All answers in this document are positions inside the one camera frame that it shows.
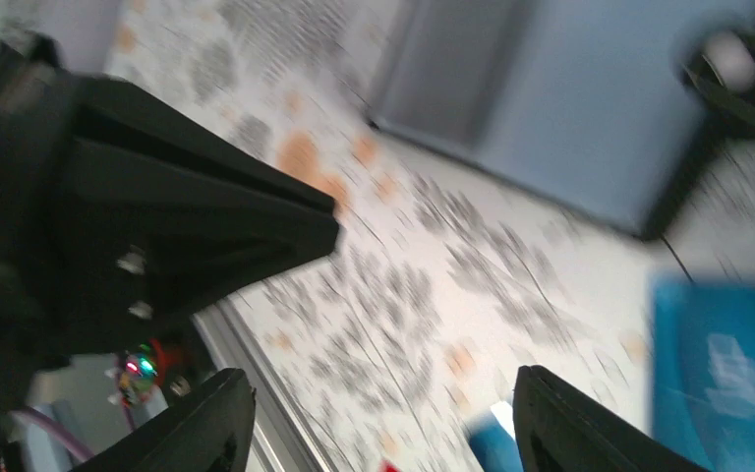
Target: orange dot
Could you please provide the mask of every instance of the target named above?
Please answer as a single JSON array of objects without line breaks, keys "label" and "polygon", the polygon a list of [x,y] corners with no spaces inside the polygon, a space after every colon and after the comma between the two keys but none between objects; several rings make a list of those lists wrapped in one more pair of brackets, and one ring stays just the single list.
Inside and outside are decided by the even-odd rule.
[{"label": "orange dot", "polygon": [[312,184],[319,173],[319,156],[311,136],[304,131],[292,133],[279,150],[276,168],[297,180]]},{"label": "orange dot", "polygon": [[132,0],[132,10],[136,13],[145,11],[146,0]]},{"label": "orange dot", "polygon": [[398,453],[398,441],[389,433],[384,432],[380,434],[380,447],[390,457],[394,457]]},{"label": "orange dot", "polygon": [[227,121],[235,121],[236,112],[230,106],[224,105],[223,107],[221,107],[221,117]]},{"label": "orange dot", "polygon": [[618,341],[634,365],[641,366],[647,362],[650,356],[650,347],[644,340],[644,336],[636,331],[626,331],[618,337]]},{"label": "orange dot", "polygon": [[289,91],[285,95],[285,106],[291,116],[299,114],[302,110],[302,96],[295,90]]},{"label": "orange dot", "polygon": [[117,30],[117,48],[128,54],[135,50],[138,43],[138,37],[131,28],[123,25]]},{"label": "orange dot", "polygon": [[463,378],[476,368],[476,361],[467,350],[467,347],[458,345],[449,347],[446,351],[447,367],[456,378]]},{"label": "orange dot", "polygon": [[284,351],[293,351],[294,350],[294,343],[291,342],[291,338],[285,334],[284,332],[279,332],[279,335],[276,336],[275,344],[277,347]]},{"label": "orange dot", "polygon": [[352,154],[361,165],[369,167],[378,157],[378,144],[371,136],[361,136],[354,141]]},{"label": "orange dot", "polygon": [[398,182],[388,172],[384,173],[375,183],[375,194],[381,202],[387,203],[398,191]]},{"label": "orange dot", "polygon": [[337,201],[337,207],[334,209],[334,215],[342,217],[350,206],[349,189],[346,182],[337,174],[321,176],[317,181],[311,183],[317,190],[331,195]]},{"label": "orange dot", "polygon": [[201,8],[198,16],[207,23],[212,23],[215,20],[215,13],[210,8]]}]

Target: wire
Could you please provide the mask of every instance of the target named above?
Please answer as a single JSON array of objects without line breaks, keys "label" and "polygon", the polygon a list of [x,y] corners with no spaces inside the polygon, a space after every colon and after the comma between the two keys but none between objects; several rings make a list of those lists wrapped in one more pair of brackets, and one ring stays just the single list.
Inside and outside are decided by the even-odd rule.
[{"label": "wire", "polygon": [[685,276],[687,277],[687,279],[688,279],[688,280],[690,280],[690,282],[692,283],[692,282],[693,282],[694,280],[693,280],[693,276],[692,276],[692,275],[690,275],[690,270],[687,270],[687,266],[686,266],[686,265],[684,265],[684,263],[683,263],[683,262],[681,261],[681,258],[680,258],[680,257],[678,256],[678,254],[677,254],[677,253],[675,252],[675,249],[673,249],[673,248],[672,248],[672,245],[671,245],[671,244],[669,243],[669,241],[667,240],[667,237],[662,237],[662,241],[663,241],[663,242],[665,243],[665,245],[667,246],[667,249],[669,250],[669,253],[670,253],[670,254],[672,254],[673,258],[674,258],[674,259],[675,259],[675,261],[676,261],[676,262],[678,263],[678,266],[679,266],[679,267],[681,267],[681,271],[682,271],[682,272],[684,272],[684,275],[685,275]]},{"label": "wire", "polygon": [[25,423],[36,425],[41,428],[52,439],[68,449],[68,452],[71,452],[71,455],[80,461],[80,463],[93,457],[93,452],[91,452],[80,440],[75,438],[70,431],[66,430],[65,427],[44,416],[40,412],[25,407],[21,410],[14,411],[13,416]]},{"label": "wire", "polygon": [[123,416],[126,418],[126,425],[129,427],[129,431],[136,430],[138,425],[135,423],[135,417],[132,416],[132,410],[122,401],[120,402],[120,407],[123,408]]},{"label": "wire", "polygon": [[[125,364],[125,360],[123,359],[123,356],[117,354],[117,365],[115,366],[117,368],[117,376],[114,378],[114,389],[118,389],[120,387],[120,377],[123,373],[123,365]],[[132,410],[129,409],[128,406],[126,406],[126,402],[123,401],[122,398],[120,398],[120,407],[123,408],[123,418],[126,419],[126,425],[129,427],[129,432],[132,432],[138,428],[138,425],[135,423],[135,417],[132,416]]]},{"label": "wire", "polygon": [[156,338],[152,338],[148,342],[151,344],[152,349],[154,349],[154,355],[157,358],[157,379],[154,381],[154,384],[160,387],[163,385],[163,379],[166,378],[166,370],[168,369],[166,365],[166,353],[163,351],[160,341]]}]

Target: purple cable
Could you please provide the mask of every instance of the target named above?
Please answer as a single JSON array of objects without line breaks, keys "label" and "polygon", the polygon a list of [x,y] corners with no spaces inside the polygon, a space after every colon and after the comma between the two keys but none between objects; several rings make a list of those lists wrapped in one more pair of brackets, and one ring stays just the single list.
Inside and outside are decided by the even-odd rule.
[{"label": "purple cable", "polygon": [[71,455],[80,462],[85,462],[93,457],[93,452],[91,452],[85,444],[80,442],[80,440],[74,438],[74,435],[72,435],[70,431],[38,411],[25,407],[21,410],[14,411],[13,415],[22,421],[41,428],[45,433],[50,435],[51,438],[68,449],[68,451],[71,452]]}]

